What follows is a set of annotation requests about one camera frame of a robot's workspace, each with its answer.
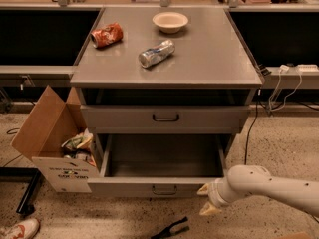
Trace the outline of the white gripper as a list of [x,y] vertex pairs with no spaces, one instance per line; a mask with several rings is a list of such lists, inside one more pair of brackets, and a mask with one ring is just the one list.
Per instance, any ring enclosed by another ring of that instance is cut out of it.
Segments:
[[239,199],[239,194],[230,187],[226,177],[217,178],[212,182],[206,183],[197,191],[199,196],[207,194],[212,204],[210,202],[204,204],[199,211],[201,216],[219,214],[221,210],[217,207],[227,206]]

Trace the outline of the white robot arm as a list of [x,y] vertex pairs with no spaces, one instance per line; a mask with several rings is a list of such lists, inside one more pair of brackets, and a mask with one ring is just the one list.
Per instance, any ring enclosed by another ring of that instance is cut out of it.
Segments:
[[265,196],[319,217],[319,182],[276,177],[263,166],[235,165],[226,175],[206,183],[198,192],[206,196],[199,214],[209,216],[252,195]]

